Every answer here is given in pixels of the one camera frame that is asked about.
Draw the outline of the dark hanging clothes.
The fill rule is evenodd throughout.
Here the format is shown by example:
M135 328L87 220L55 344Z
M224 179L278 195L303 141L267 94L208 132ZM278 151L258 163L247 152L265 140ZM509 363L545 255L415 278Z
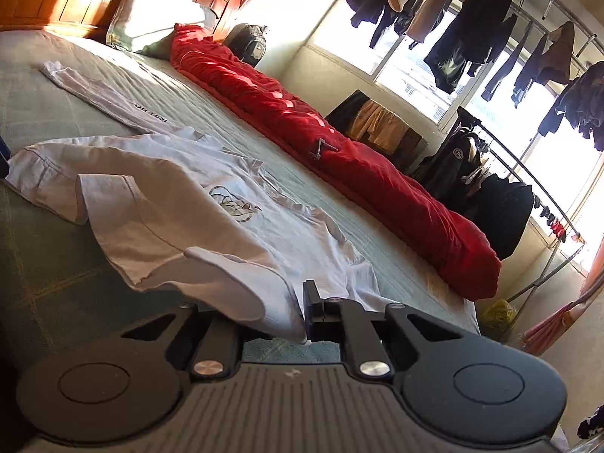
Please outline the dark hanging clothes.
M350 23L375 25L371 46L385 30L422 43L446 13L451 0L346 0L353 10ZM455 93L463 76L494 62L506 48L516 25L509 9L513 0L464 0L460 11L427 53L424 63L442 93ZM577 78L571 78L574 26L564 23L543 34L518 75L511 99L521 104L532 85L556 83L563 91L542 119L538 134L557 132L561 121L569 121L585 138L603 148L603 66L597 62Z

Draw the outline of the metal clothes drying rack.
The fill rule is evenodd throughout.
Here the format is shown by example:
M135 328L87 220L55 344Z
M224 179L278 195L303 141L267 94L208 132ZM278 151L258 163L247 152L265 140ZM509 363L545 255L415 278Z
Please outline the metal clothes drying rack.
M602 32L592 32L562 0L513 0L510 11L517 23L507 47L495 62L475 72L461 103L482 122L477 132L492 149L489 172L531 186L539 202L514 254L503 262L499 297L520 290L521 278L529 272L544 272L544 255L551 248L558 251L555 264L572 257L574 268L581 270L588 262L594 245L572 237L588 233L578 224L579 213L603 162L602 153L566 122L555 133L538 133L563 85L534 83L520 102L512 99L517 76L542 36L557 37L559 27L573 24L569 76L576 79L602 60Z

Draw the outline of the pink curtain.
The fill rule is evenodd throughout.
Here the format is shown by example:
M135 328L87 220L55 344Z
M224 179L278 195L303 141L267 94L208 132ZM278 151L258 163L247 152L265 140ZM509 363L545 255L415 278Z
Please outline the pink curtain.
M581 318L591 303L602 293L603 258L604 241L601 241L590 273L585 279L578 297L524 332L520 339L521 351L533 356L541 356Z

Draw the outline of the white t-shirt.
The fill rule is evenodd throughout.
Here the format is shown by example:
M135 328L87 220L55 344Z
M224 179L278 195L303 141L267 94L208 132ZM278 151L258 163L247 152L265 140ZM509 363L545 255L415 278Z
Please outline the white t-shirt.
M24 199L88 224L131 290L174 287L254 329L304 342L303 284L326 299L381 311L373 266L325 211L295 202L260 160L178 127L60 62L53 84L133 130L24 147L7 184Z

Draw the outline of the green plaid bed sheet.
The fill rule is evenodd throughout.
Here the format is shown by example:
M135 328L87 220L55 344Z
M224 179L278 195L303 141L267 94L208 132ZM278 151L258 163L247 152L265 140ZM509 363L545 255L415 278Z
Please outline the green plaid bed sheet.
M128 129L51 83L52 60L107 83L172 123L217 138L261 160L270 181L329 214L376 269L383 296L476 331L474 305L383 224L309 172L169 62L44 31L1 36L1 136L11 151L65 137L128 134ZM134 293L108 265L91 230L1 191L1 334L20 367L106 336L176 306L173 291Z

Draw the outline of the yellow plastic bag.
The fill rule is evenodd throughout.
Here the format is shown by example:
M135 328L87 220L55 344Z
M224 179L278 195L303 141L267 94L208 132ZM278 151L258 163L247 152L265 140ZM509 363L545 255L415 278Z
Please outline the yellow plastic bag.
M482 336L499 341L514 322L516 314L516 309L507 300L497 300L478 317Z

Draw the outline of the red quilt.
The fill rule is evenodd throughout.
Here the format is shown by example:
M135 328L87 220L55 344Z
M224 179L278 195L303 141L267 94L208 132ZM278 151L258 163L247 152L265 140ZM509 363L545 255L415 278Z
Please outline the red quilt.
M472 302L495 296L501 262L486 236L380 153L338 132L279 81L241 62L200 26L175 26L170 62L176 71L377 218L459 296Z

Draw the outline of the white pillow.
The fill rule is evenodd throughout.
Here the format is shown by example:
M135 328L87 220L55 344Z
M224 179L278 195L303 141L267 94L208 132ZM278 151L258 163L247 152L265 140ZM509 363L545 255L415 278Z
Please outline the white pillow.
M218 14L193 0L121 0L105 34L114 49L169 60L177 23L212 33Z

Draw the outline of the orange cloth on chair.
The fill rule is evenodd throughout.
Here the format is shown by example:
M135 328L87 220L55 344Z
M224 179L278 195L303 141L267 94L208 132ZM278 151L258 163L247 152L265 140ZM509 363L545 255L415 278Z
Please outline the orange cloth on chair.
M325 117L349 139L361 142L405 173L427 142L400 116L355 90Z

